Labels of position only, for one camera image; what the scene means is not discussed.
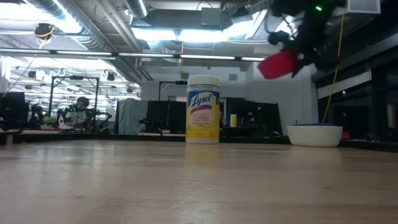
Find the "person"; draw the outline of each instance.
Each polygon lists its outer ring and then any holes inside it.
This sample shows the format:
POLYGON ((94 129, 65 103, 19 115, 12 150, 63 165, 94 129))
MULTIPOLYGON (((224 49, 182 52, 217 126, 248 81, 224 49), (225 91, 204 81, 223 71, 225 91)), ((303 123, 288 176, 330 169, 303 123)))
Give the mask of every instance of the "person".
POLYGON ((65 125, 74 128, 82 127, 88 118, 86 109, 89 104, 89 99, 84 96, 79 97, 76 101, 77 111, 72 112, 69 118, 64 118, 65 125))
POLYGON ((77 99, 76 105, 79 109, 84 110, 87 109, 87 106, 90 104, 90 100, 81 96, 77 99))

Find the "lysol label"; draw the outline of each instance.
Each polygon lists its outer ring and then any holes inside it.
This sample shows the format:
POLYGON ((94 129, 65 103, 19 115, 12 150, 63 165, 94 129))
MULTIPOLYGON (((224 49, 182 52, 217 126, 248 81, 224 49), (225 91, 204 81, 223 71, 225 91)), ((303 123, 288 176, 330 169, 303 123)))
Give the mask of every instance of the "lysol label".
POLYGON ((220 131, 220 88, 190 85, 187 97, 187 138, 218 139, 220 131))

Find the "fluorescent light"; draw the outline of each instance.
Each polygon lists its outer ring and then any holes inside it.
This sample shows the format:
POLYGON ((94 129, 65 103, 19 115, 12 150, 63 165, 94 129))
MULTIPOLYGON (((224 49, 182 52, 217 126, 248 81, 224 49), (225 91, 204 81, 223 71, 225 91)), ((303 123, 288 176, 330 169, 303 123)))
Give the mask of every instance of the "fluorescent light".
MULTIPOLYGON (((25 92, 26 96, 43 96, 43 97, 50 97, 50 93, 29 93, 25 92)), ((68 94, 68 93, 54 93, 53 97, 63 97, 63 96, 75 96, 80 97, 84 96, 90 99, 95 99, 95 95, 88 95, 88 94, 68 94)), ((133 98, 136 95, 98 95, 98 98, 105 98, 105 96, 115 97, 115 98, 133 98)))
POLYGON ((141 29, 131 28, 137 39, 146 41, 157 41, 157 40, 176 40, 174 30, 170 29, 141 29))
POLYGON ((172 54, 119 53, 122 57, 174 58, 172 54))
POLYGON ((80 91, 80 88, 76 85, 67 84, 67 88, 73 91, 80 91))
MULTIPOLYGON (((96 88, 96 85, 80 85, 80 87, 96 88)), ((98 87, 100 87, 100 88, 113 88, 113 86, 111 86, 111 85, 100 85, 98 87)))
POLYGON ((84 52, 84 51, 58 50, 57 53, 63 55, 112 56, 112 53, 109 52, 84 52))
POLYGON ((266 58, 261 58, 261 57, 241 57, 242 61, 245 62, 262 62, 263 60, 265 60, 266 58))
POLYGON ((213 43, 227 41, 228 37, 220 30, 183 30, 178 39, 184 42, 213 43))
POLYGON ((31 4, 0 3, 0 19, 48 22, 52 16, 31 4))
POLYGON ((34 50, 34 49, 7 49, 0 48, 1 53, 26 53, 26 54, 49 54, 49 50, 34 50))
POLYGON ((212 56, 212 55, 181 55, 181 58, 193 59, 218 59, 218 60, 235 60, 233 56, 212 56))
POLYGON ((116 60, 116 57, 88 56, 88 60, 116 60))

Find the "wall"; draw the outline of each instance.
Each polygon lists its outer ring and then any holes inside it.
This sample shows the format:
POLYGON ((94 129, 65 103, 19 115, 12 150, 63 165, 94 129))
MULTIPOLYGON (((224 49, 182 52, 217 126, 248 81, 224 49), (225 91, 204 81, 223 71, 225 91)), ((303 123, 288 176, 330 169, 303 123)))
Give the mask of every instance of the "wall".
POLYGON ((7 62, 6 58, 0 57, 0 93, 5 93, 7 91, 10 77, 10 64, 7 62))
POLYGON ((287 126, 318 122, 318 98, 311 74, 313 66, 305 67, 295 78, 290 75, 265 80, 254 63, 246 72, 246 98, 259 103, 278 103, 282 131, 287 126))
MULTIPOLYGON (((159 81, 176 81, 180 80, 180 67, 147 67, 147 71, 150 73, 154 81, 143 82, 141 84, 141 99, 142 100, 158 100, 159 94, 159 81)), ((185 67, 184 72, 188 72, 192 75, 214 75, 220 79, 221 93, 220 97, 241 97, 244 98, 245 91, 245 76, 244 72, 241 72, 239 68, 220 68, 212 67, 210 69, 203 67, 185 67), (229 81, 229 74, 237 74, 237 81, 229 81)), ((162 84, 160 95, 161 100, 168 100, 169 96, 187 96, 187 86, 175 85, 164 83, 162 84)))
MULTIPOLYGON (((313 66, 305 67, 295 78, 287 75, 276 80, 265 80, 257 69, 257 63, 252 64, 246 72, 240 72, 238 68, 236 70, 235 68, 207 70, 207 68, 201 67, 186 69, 191 75, 216 75, 221 81, 221 97, 245 98, 259 103, 278 103, 284 135, 287 135, 286 127, 289 125, 318 122, 318 96, 315 84, 311 82, 311 74, 316 72, 316 68, 313 66), (228 81, 229 73, 237 73, 238 82, 228 81)), ((178 68, 168 68, 166 72, 170 73, 150 73, 155 81, 142 83, 142 100, 158 99, 159 80, 175 81, 180 79, 178 68)), ((165 88, 166 86, 167 84, 162 85, 164 90, 161 100, 167 100, 169 96, 187 95, 185 85, 170 84, 165 88)))
MULTIPOLYGON (((372 80, 372 72, 369 70, 360 75, 356 75, 354 77, 344 79, 340 82, 336 82, 333 88, 333 94, 354 87, 356 85, 362 84, 364 82, 368 82, 370 80, 372 80)), ((332 86, 333 84, 319 88, 318 98, 322 99, 324 97, 330 96, 332 86)))

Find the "white bowl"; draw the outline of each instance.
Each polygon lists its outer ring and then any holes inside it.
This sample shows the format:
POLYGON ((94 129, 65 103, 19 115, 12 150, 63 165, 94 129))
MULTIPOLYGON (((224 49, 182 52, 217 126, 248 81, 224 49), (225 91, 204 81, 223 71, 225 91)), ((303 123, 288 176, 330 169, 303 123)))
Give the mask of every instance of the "white bowl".
POLYGON ((295 146, 336 147, 340 143, 343 127, 288 126, 287 134, 295 146))

